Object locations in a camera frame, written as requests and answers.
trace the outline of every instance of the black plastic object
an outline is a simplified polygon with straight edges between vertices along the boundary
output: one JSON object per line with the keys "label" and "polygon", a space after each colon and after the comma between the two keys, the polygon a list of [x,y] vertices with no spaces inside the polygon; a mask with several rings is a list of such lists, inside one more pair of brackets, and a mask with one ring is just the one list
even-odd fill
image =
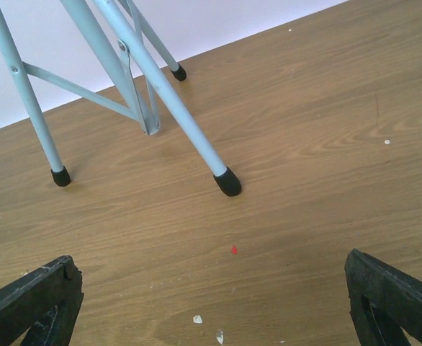
{"label": "black plastic object", "polygon": [[81,272],[62,256],[0,289],[0,346],[68,346],[80,312]]}
{"label": "black plastic object", "polygon": [[214,176],[214,180],[227,196],[234,197],[240,195],[241,183],[237,176],[232,172],[232,169],[227,167],[225,173],[220,177]]}
{"label": "black plastic object", "polygon": [[67,169],[65,167],[60,172],[53,172],[53,170],[51,169],[51,174],[57,186],[64,187],[70,184],[72,181],[72,179],[70,178],[70,174],[67,172]]}
{"label": "black plastic object", "polygon": [[174,78],[177,79],[178,81],[185,81],[185,78],[187,78],[187,72],[184,70],[184,68],[181,65],[179,65],[179,68],[177,69],[177,71],[171,70],[171,72]]}
{"label": "black plastic object", "polygon": [[351,318],[362,346],[422,343],[422,282],[357,249],[347,257]]}

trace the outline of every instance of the leg tip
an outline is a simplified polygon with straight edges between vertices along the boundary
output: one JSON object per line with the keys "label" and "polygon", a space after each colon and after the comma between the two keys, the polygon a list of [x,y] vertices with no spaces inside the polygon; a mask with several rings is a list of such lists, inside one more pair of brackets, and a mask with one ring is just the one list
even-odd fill
{"label": "leg tip", "polygon": [[227,167],[225,173],[219,177],[214,177],[219,188],[229,197],[238,196],[241,193],[241,183],[232,169]]}
{"label": "leg tip", "polygon": [[177,71],[171,70],[171,72],[178,81],[185,81],[185,78],[187,78],[187,73],[181,65],[179,65]]}
{"label": "leg tip", "polygon": [[67,172],[67,169],[64,167],[60,172],[53,172],[51,170],[51,174],[53,176],[53,180],[57,186],[67,186],[71,183],[70,174]]}

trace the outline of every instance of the white wall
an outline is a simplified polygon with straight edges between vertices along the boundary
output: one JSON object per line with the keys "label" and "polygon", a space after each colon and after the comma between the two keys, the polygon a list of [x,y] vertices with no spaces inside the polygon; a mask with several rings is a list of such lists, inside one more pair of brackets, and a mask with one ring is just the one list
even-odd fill
{"label": "white wall", "polygon": [[[137,0],[136,4],[180,61],[341,2],[345,0]],[[89,5],[116,43],[94,5]],[[59,0],[0,0],[0,6],[22,60],[95,92],[112,86]],[[165,66],[157,54],[153,56]],[[78,98],[34,77],[32,84],[43,110]],[[0,128],[26,117],[0,54]]]}

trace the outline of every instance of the white speck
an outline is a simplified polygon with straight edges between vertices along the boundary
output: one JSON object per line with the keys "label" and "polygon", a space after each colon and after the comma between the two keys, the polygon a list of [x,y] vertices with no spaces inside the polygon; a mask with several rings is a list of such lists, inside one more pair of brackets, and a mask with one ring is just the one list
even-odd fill
{"label": "white speck", "polygon": [[194,316],[194,323],[196,323],[196,324],[203,323],[202,317],[200,315]]}
{"label": "white speck", "polygon": [[221,345],[224,345],[224,332],[222,330],[218,330],[216,333],[216,339],[217,342],[219,342]]}

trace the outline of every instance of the wood grain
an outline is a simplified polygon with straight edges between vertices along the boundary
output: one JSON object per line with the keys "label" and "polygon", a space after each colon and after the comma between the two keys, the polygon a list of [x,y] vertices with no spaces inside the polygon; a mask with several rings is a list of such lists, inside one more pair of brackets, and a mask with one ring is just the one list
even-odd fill
{"label": "wood grain", "polygon": [[153,137],[84,100],[49,112],[67,188],[29,121],[9,126],[0,286],[72,255],[72,345],[358,345],[349,251],[422,280],[422,0],[352,0],[183,66],[172,83],[243,194],[164,107]]}

